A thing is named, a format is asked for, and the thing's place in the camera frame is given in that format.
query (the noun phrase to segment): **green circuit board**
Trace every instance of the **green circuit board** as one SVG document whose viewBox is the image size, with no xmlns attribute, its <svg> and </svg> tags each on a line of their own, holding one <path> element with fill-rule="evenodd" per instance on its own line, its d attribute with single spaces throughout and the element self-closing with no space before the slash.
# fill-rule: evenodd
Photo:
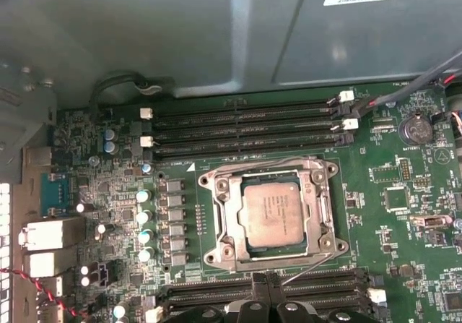
<svg viewBox="0 0 462 323">
<path fill-rule="evenodd" d="M 169 113 L 229 110 L 236 105 L 284 105 L 330 98 L 342 90 L 354 91 L 356 99 L 397 90 L 406 82 L 347 87 L 285 90 L 248 95 L 165 100 L 145 103 L 155 116 Z M 140 105 L 104 110 L 104 118 L 92 125 L 86 111 L 61 111 L 55 131 L 54 171 L 69 176 L 72 204 L 93 203 L 97 210 L 87 214 L 88 238 L 79 245 L 79 261 L 117 259 L 119 280 L 108 288 L 78 288 L 77 305 L 105 291 L 111 306 L 122 300 L 136 302 L 130 322 L 143 322 L 143 309 L 153 306 L 153 295 L 165 284 L 199 283 L 248 277 L 249 272 L 231 274 L 209 266 L 204 255 L 215 245 L 214 208 L 210 191 L 198 184 L 201 175 L 230 163 L 251 163 L 294 156 L 314 156 L 337 164 L 339 173 L 329 180 L 336 236 L 349 244 L 347 253 L 316 270 L 362 268 L 383 276 L 388 313 L 384 322 L 459 322 L 462 320 L 462 236 L 452 224 L 441 228 L 420 228 L 414 216 L 462 214 L 458 204 L 461 175 L 453 130 L 443 120 L 432 125 L 433 140 L 425 145 L 405 143 L 400 125 L 415 113 L 430 116 L 446 111 L 443 92 L 423 90 L 396 105 L 375 109 L 359 122 L 354 142 L 339 146 L 298 147 L 256 150 L 244 154 L 213 155 L 202 158 L 156 160 L 139 145 L 149 121 L 139 118 Z M 104 152 L 103 133 L 112 129 L 117 153 Z M 98 156 L 99 164 L 89 165 Z M 141 172 L 151 163 L 153 171 Z M 186 265 L 172 266 L 165 261 L 162 233 L 156 218 L 160 182 L 181 181 L 184 189 L 187 245 Z M 152 198 L 136 202 L 136 193 L 147 189 Z M 138 212 L 149 210 L 153 220 L 143 227 L 135 221 Z M 113 223 L 116 230 L 101 241 L 94 238 L 98 223 Z M 152 260 L 141 263 L 143 248 L 137 241 L 141 229 L 154 231 L 146 246 L 154 249 Z M 281 275 L 295 274 L 303 267 L 276 269 Z"/>
</svg>

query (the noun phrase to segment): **cpu socket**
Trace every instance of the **cpu socket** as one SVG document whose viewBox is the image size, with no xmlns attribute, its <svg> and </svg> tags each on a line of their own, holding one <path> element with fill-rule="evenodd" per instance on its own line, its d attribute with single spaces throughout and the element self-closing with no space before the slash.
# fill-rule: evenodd
<svg viewBox="0 0 462 323">
<path fill-rule="evenodd" d="M 214 203 L 216 246 L 206 264 L 230 272 L 315 267 L 348 250 L 335 237 L 328 180 L 314 157 L 224 165 L 199 177 Z"/>
</svg>

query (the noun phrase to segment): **red wire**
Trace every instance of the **red wire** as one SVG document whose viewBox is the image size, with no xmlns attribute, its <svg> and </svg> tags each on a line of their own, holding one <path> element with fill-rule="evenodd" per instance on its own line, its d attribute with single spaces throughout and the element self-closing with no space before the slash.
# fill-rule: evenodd
<svg viewBox="0 0 462 323">
<path fill-rule="evenodd" d="M 75 309 L 73 308 L 69 308 L 69 307 L 66 307 L 66 305 L 63 303 L 63 301 L 57 299 L 51 292 L 51 290 L 49 289 L 46 289 L 43 287 L 43 285 L 36 279 L 30 277 L 29 274 L 27 274 L 26 272 L 24 271 L 21 271 L 21 270 L 16 270 L 16 269 L 9 269 L 9 268 L 4 268 L 4 269 L 0 269 L 0 272 L 3 272 L 3 273 L 11 273 L 13 275 L 19 275 L 21 276 L 21 278 L 23 278 L 24 280 L 29 280 L 36 288 L 39 292 L 42 292 L 42 293 L 45 293 L 48 297 L 48 300 L 49 301 L 53 301 L 55 302 L 57 305 L 59 305 L 63 310 L 66 310 L 68 311 L 72 316 L 74 317 L 77 317 L 77 316 L 81 316 L 81 317 L 84 317 L 86 318 L 87 317 L 87 313 L 86 312 L 78 312 L 76 311 Z"/>
<path fill-rule="evenodd" d="M 456 78 L 456 75 L 452 74 L 449 77 L 446 77 L 446 79 L 443 81 L 443 84 L 447 85 L 449 82 L 451 82 L 455 78 Z"/>
</svg>

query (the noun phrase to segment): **gray metal panel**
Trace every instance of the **gray metal panel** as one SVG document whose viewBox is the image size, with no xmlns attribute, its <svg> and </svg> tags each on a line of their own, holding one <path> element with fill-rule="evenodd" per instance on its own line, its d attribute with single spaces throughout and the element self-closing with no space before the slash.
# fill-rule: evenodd
<svg viewBox="0 0 462 323">
<path fill-rule="evenodd" d="M 22 148 L 56 121 L 56 96 L 14 64 L 0 63 L 0 181 L 21 179 Z"/>
<path fill-rule="evenodd" d="M 113 69 L 171 76 L 183 97 L 407 77 L 462 44 L 462 0 L 323 1 L 0 0 L 0 55 L 73 108 Z"/>
</svg>

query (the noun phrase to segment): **motherboard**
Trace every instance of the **motherboard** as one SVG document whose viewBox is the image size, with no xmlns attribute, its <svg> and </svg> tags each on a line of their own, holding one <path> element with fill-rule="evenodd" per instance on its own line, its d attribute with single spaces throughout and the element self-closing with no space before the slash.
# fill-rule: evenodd
<svg viewBox="0 0 462 323">
<path fill-rule="evenodd" d="M 253 272 L 304 272 L 285 293 L 320 315 L 462 321 L 444 91 L 353 116 L 406 83 L 159 100 L 96 122 L 59 112 L 41 213 L 84 217 L 86 230 L 61 295 L 96 322 L 160 322 L 247 298 Z"/>
</svg>

